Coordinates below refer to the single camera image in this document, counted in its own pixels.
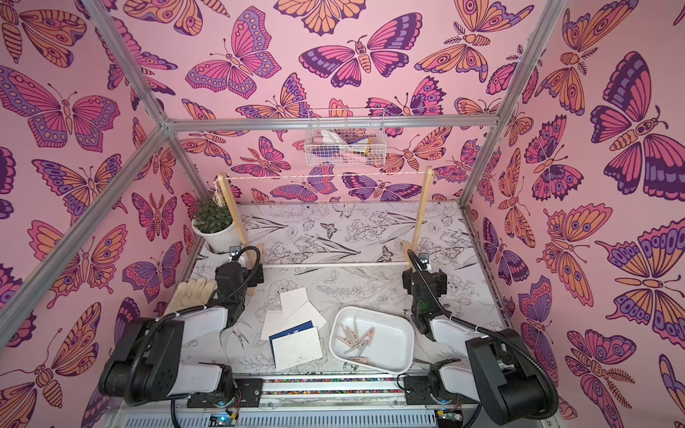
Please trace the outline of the white postcard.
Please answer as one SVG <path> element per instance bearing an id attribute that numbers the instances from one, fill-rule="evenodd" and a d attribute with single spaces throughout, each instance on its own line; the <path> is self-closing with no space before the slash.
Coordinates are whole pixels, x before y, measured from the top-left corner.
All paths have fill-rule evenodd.
<path id="1" fill-rule="evenodd" d="M 299 308 L 309 301 L 307 290 L 298 288 L 291 291 L 281 292 L 281 310 L 285 319 L 291 317 Z"/>
<path id="2" fill-rule="evenodd" d="M 269 337 L 271 337 L 272 335 L 287 330 L 290 324 L 290 319 L 284 317 L 283 312 L 281 310 L 269 310 L 266 313 L 266 317 L 263 322 L 260 340 L 269 340 Z"/>
<path id="3" fill-rule="evenodd" d="M 286 371 L 323 357 L 319 331 L 315 327 L 280 336 L 271 344 L 277 371 Z"/>
<path id="4" fill-rule="evenodd" d="M 285 319 L 280 328 L 282 330 L 287 330 L 308 322 L 312 323 L 312 326 L 315 326 L 317 329 L 320 329 L 326 325 L 326 319 L 310 301 L 304 303 L 303 306 L 301 306 L 292 315 Z"/>

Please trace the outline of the blue postcard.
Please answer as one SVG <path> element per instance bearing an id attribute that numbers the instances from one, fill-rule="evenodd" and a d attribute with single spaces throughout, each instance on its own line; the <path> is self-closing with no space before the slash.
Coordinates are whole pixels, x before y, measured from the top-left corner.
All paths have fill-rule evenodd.
<path id="1" fill-rule="evenodd" d="M 287 328 L 287 329 L 284 330 L 284 331 L 281 331 L 281 332 L 275 333 L 274 335 L 271 335 L 271 336 L 269 337 L 269 345 L 270 345 L 270 348 L 271 348 L 272 353 L 275 353 L 275 342 L 276 342 L 276 339 L 280 339 L 280 338 L 286 337 L 286 336 L 288 336 L 288 335 L 293 335 L 294 333 L 300 333 L 300 332 L 302 332 L 302 331 L 309 330 L 309 329 L 312 329 L 312 328 L 314 328 L 314 324 L 313 324 L 311 321 L 307 321 L 307 322 L 305 322 L 305 323 L 302 323 L 302 324 L 299 324 L 299 325 L 297 325 L 297 326 L 293 326 L 293 327 Z"/>

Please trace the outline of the beige clothespin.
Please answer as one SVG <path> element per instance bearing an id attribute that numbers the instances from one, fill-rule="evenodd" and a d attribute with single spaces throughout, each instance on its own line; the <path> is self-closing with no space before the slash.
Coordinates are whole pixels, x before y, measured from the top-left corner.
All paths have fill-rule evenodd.
<path id="1" fill-rule="evenodd" d="M 374 362 L 373 360 L 370 360 L 369 358 L 366 358 L 366 357 L 353 357 L 353 358 L 350 358 L 350 360 L 355 364 L 366 365 L 366 366 L 370 366 L 370 367 L 376 367 L 376 362 Z"/>
<path id="2" fill-rule="evenodd" d="M 351 335 L 337 336 L 337 339 L 345 344 L 348 348 L 351 348 L 355 344 L 354 337 Z"/>
<path id="3" fill-rule="evenodd" d="M 376 328 L 371 327 L 369 330 L 367 330 L 364 335 L 360 337 L 360 340 L 358 341 L 358 345 L 369 345 L 374 339 Z"/>
<path id="4" fill-rule="evenodd" d="M 352 321 L 352 326 L 346 326 L 344 328 L 344 334 L 350 346 L 353 346 L 360 341 L 359 330 L 355 320 Z"/>

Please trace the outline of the grey clothespin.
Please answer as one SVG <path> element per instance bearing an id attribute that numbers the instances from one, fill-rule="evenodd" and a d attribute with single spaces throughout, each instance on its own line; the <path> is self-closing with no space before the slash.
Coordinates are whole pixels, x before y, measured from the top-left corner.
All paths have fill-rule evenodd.
<path id="1" fill-rule="evenodd" d="M 344 354 L 348 358 L 358 358 L 361 357 L 365 349 L 367 349 L 367 346 L 369 346 L 368 341 L 363 341 L 363 342 L 358 342 L 354 347 L 351 347 L 347 351 L 344 352 Z"/>

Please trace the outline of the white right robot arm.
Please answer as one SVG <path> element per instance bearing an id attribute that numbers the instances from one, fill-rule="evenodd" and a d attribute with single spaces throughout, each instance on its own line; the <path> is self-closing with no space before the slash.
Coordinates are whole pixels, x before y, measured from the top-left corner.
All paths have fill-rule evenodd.
<path id="1" fill-rule="evenodd" d="M 411 267 L 402 285 L 412 298 L 410 315 L 417 331 L 467 357 L 433 363 L 426 386 L 437 402 L 467 398 L 499 426 L 518 419 L 545 420 L 558 413 L 558 390 L 551 376 L 533 358 L 512 329 L 492 331 L 447 310 L 440 297 L 447 292 L 445 272 L 431 272 L 417 253 L 406 251 Z"/>

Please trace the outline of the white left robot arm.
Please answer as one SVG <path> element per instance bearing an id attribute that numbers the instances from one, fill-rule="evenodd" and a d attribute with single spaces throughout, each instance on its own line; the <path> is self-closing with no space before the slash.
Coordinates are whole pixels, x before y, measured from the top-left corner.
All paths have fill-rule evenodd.
<path id="1" fill-rule="evenodd" d="M 97 390 L 130 407 L 204 395 L 215 406 L 237 401 L 229 365 L 184 363 L 183 345 L 234 326 L 246 309 L 247 291 L 263 282 L 262 252 L 247 246 L 215 269 L 216 291 L 189 308 L 129 322 L 105 364 Z"/>

